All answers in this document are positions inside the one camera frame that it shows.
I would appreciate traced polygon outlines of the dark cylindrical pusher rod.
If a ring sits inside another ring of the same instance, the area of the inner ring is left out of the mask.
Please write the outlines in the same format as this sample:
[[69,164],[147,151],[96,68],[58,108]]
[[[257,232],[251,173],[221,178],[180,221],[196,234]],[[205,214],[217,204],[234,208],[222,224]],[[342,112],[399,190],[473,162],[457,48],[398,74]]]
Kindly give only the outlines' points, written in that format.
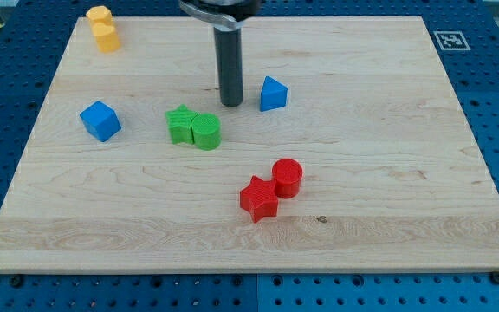
[[243,56],[240,29],[213,29],[220,101],[226,107],[243,102]]

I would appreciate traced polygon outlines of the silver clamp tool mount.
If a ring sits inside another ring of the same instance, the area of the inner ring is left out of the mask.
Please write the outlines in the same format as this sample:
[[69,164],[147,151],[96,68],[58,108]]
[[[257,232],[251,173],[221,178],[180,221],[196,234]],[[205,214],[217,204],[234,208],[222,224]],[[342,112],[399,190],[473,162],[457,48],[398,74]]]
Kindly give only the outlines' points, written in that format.
[[260,0],[179,0],[188,16],[208,23],[220,31],[241,29],[245,21],[261,9]]

